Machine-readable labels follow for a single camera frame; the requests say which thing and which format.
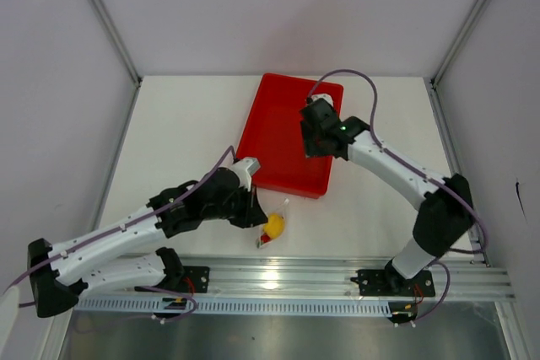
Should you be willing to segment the clear zip top bag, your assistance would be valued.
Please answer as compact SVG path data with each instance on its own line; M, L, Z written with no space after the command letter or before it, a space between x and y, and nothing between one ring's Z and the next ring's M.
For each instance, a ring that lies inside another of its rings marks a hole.
M262 225L256 239L256 247L260 250L279 239L287 228L289 198L267 215L267 222Z

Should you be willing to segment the red chili pepper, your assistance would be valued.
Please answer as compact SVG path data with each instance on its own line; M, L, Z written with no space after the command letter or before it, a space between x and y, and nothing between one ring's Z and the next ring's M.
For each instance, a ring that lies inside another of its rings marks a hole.
M260 237L257 240L257 247L261 248L265 244L267 244L267 243L269 243L271 241L272 241L272 239L266 233L263 233L263 234L260 235Z

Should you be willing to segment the yellow bell pepper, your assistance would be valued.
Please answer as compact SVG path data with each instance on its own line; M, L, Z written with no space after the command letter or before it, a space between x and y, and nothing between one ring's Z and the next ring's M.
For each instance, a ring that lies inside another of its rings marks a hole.
M285 221L284 218L277 213L272 213L268 217L268 222L264 225L263 231L271 239L278 238L284 231Z

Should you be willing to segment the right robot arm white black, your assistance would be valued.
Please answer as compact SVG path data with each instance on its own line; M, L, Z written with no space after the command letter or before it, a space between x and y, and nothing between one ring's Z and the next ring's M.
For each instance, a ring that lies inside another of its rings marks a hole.
M356 164L397 191L417 211L413 236L385 266L386 288L401 296L416 276L441 258L474 224L468 181L421 167L380 141L358 117L341 120L326 99L312 96L300 111L308 158L334 157Z

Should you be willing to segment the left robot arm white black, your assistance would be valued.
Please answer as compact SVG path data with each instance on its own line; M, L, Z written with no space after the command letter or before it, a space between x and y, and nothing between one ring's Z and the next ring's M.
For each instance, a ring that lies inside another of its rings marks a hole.
M172 293L183 282L184 267L175 251L159 248L135 260L124 254L146 244L194 231L206 221L224 220L237 228L267 222L252 184L259 163L252 158L218 167L202 180L161 191L132 215L82 237L28 246L30 286L36 314L62 314L93 293L135 287Z

